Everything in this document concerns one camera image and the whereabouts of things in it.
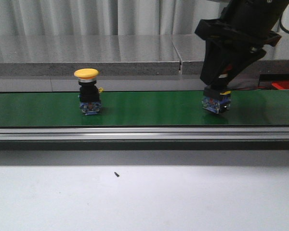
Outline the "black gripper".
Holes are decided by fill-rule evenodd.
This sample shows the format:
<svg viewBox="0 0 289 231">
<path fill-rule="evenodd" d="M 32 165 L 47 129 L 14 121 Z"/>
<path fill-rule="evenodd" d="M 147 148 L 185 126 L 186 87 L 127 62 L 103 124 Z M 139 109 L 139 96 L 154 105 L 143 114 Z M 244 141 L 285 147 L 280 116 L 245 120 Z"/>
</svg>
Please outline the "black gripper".
<svg viewBox="0 0 289 231">
<path fill-rule="evenodd" d="M 213 39 L 224 38 L 274 47 L 281 36 L 272 28 L 288 5 L 289 0 L 231 0 L 219 18 L 201 19 L 195 30 L 196 35 L 206 40 L 200 79 L 206 85 L 211 85 L 226 70 L 227 86 L 244 69 L 263 58 L 266 51 L 253 48 L 236 55 L 230 62 L 230 50 Z"/>
</svg>

